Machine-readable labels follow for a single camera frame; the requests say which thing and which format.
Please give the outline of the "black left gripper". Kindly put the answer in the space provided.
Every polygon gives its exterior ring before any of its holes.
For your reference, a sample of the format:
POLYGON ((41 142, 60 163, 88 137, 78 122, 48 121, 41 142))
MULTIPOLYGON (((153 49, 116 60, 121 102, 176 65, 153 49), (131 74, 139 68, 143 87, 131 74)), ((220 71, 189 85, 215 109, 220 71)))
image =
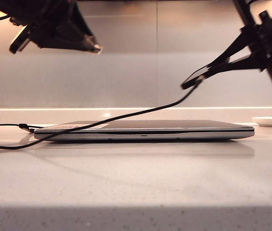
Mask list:
POLYGON ((102 47, 87 26, 76 0, 54 0, 15 37, 9 50, 15 54, 30 42, 39 48, 100 53, 102 47))

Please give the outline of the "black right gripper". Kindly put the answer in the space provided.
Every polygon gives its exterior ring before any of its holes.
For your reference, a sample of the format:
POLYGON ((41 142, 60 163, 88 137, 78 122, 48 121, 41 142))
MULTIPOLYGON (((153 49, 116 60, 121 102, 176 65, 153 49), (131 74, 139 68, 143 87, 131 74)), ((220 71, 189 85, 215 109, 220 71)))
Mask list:
POLYGON ((272 80, 272 18, 267 11, 263 11, 259 14, 262 23, 258 25, 250 11, 252 0, 249 2, 234 0, 233 3, 250 38, 246 32, 242 32, 220 56, 207 65, 208 70, 204 73, 204 77, 232 70, 259 69, 262 71, 264 65, 264 69, 268 71, 272 80), (248 44, 250 48, 256 49, 258 58, 255 54, 250 54, 229 62, 232 55, 244 49, 248 44))

